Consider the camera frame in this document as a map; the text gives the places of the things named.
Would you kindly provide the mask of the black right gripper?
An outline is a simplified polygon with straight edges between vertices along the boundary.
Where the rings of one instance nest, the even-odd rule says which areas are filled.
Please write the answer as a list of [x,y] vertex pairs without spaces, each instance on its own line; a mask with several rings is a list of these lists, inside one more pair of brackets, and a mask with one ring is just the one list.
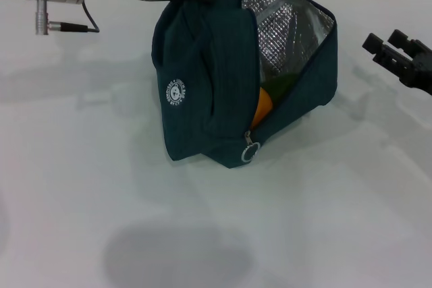
[[432,96],[432,49],[417,39],[409,39],[400,30],[394,30],[387,42],[391,47],[370,33],[362,47],[373,55],[375,63],[397,76],[403,85]]

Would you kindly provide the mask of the teal fabric lunch bag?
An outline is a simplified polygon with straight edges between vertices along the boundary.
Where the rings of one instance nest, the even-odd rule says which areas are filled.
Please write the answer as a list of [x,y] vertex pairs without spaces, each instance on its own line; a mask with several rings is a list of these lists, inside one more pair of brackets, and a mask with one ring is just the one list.
[[[165,147],[174,161],[203,154],[227,168],[334,96],[338,25],[313,0],[172,1],[153,35]],[[261,83],[298,74],[251,128]]]

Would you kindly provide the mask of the green cucumber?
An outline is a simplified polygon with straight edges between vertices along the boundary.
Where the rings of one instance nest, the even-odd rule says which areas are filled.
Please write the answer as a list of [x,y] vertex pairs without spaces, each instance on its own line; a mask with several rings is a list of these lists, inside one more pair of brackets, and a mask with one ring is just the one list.
[[295,86],[298,74],[283,74],[261,83],[261,87],[270,96],[274,106],[278,105]]

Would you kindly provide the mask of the orange yellow pear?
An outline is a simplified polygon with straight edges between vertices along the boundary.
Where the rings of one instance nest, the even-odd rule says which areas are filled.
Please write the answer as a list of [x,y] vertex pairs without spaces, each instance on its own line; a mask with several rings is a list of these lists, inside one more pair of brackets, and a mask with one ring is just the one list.
[[259,101],[250,127],[255,128],[272,110],[271,97],[264,88],[260,88]]

